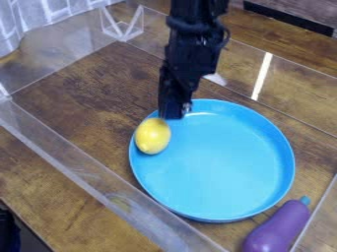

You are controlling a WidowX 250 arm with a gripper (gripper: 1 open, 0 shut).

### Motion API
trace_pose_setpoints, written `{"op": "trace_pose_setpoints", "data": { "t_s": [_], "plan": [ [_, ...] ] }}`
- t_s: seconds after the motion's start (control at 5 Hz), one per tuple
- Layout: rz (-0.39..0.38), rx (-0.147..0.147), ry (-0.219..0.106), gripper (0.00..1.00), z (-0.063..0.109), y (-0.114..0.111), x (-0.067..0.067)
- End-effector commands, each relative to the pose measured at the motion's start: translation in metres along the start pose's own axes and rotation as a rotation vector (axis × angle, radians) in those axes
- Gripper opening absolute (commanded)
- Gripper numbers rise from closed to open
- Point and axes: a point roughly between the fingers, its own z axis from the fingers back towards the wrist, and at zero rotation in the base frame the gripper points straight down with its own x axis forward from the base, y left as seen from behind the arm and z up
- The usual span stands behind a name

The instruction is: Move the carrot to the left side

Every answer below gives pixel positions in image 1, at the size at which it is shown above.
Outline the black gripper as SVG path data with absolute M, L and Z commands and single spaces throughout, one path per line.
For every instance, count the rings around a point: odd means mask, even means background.
M 202 76 L 216 71 L 230 32 L 217 19 L 189 23 L 169 17 L 166 24 L 170 37 L 159 70 L 158 113 L 161 118 L 182 119 L 193 109 Z

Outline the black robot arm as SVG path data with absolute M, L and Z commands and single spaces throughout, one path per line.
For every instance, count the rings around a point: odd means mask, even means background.
M 230 31 L 218 21 L 228 5 L 229 0 L 171 0 L 166 18 L 170 37 L 159 70 L 161 118 L 185 117 L 201 78 L 216 72 L 220 53 L 230 39 Z

